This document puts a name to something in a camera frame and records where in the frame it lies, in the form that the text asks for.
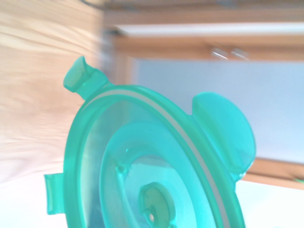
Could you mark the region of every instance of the white wall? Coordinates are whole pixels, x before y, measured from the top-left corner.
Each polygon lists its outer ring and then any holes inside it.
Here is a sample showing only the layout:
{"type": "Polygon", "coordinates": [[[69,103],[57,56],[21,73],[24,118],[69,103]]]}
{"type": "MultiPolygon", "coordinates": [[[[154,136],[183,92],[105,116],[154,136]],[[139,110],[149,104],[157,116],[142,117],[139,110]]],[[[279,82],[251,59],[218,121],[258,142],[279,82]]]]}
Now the white wall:
{"type": "Polygon", "coordinates": [[[189,114],[196,94],[221,94],[248,118],[258,157],[304,164],[303,63],[139,60],[133,81],[189,114]]]}

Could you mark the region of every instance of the lid handle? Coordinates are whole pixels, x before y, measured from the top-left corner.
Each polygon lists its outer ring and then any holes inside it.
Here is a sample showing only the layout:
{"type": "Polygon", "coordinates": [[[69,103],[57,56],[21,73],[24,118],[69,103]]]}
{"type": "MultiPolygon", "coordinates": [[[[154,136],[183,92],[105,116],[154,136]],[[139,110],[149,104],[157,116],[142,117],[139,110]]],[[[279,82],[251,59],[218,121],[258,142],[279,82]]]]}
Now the lid handle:
{"type": "Polygon", "coordinates": [[[63,174],[44,175],[47,187],[47,212],[49,215],[65,213],[63,202],[63,174]]]}
{"type": "Polygon", "coordinates": [[[109,85],[111,83],[104,73],[88,65],[83,56],[74,62],[63,81],[65,88],[73,93],[78,93],[84,100],[97,89],[109,85]]]}

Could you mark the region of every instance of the wood grain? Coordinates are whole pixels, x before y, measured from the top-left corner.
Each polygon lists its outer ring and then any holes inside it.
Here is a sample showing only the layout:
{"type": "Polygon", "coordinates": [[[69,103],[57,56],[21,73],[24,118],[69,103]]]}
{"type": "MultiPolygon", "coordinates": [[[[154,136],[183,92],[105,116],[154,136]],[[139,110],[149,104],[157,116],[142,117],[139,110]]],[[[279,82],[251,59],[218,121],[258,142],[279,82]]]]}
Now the wood grain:
{"type": "Polygon", "coordinates": [[[0,1],[0,187],[62,170],[83,103],[63,78],[81,55],[97,66],[101,23],[77,0],[0,1]]]}

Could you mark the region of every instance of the plastic container lid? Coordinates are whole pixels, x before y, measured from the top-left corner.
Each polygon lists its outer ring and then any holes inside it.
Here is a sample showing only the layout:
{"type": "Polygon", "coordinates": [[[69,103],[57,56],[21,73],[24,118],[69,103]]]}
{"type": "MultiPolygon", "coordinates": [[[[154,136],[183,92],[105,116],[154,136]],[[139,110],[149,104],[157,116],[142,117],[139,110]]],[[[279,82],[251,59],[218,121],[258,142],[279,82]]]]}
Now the plastic container lid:
{"type": "Polygon", "coordinates": [[[193,115],[160,94],[111,84],[80,57],[65,88],[85,100],[63,173],[45,175],[48,214],[69,228],[244,228],[235,194],[255,158],[244,115],[202,93],[193,115]]]}

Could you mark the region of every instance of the wooden surface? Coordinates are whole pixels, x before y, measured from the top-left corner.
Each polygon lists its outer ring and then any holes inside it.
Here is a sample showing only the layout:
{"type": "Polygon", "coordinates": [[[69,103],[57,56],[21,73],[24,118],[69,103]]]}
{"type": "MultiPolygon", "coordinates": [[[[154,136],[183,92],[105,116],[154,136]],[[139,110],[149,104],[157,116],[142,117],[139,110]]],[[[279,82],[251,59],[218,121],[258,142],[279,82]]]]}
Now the wooden surface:
{"type": "Polygon", "coordinates": [[[304,190],[304,165],[257,158],[242,180],[304,190]]]}
{"type": "Polygon", "coordinates": [[[0,1],[0,187],[62,171],[83,103],[63,78],[81,55],[98,65],[101,23],[99,11],[77,0],[0,1]]]}
{"type": "Polygon", "coordinates": [[[104,25],[114,28],[118,25],[159,24],[204,24],[204,23],[256,23],[256,22],[303,22],[304,4],[293,6],[256,5],[255,7],[191,7],[177,9],[107,11],[104,25]]]}
{"type": "Polygon", "coordinates": [[[114,39],[117,52],[133,58],[211,59],[214,48],[227,53],[229,60],[304,61],[304,36],[250,36],[250,37],[157,37],[114,39]],[[247,58],[231,54],[239,48],[247,58]]]}

